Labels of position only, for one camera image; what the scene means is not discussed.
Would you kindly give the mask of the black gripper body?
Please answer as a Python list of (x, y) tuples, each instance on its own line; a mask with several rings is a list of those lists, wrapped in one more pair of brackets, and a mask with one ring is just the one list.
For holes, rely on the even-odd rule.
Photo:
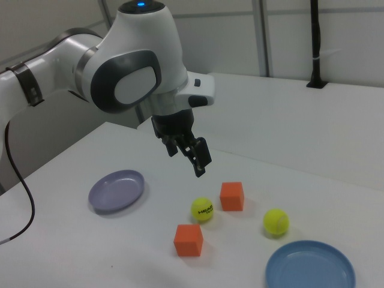
[(171, 115), (153, 115), (151, 118), (157, 138), (181, 137), (186, 141), (194, 141), (192, 133), (194, 115), (192, 110), (182, 110)]

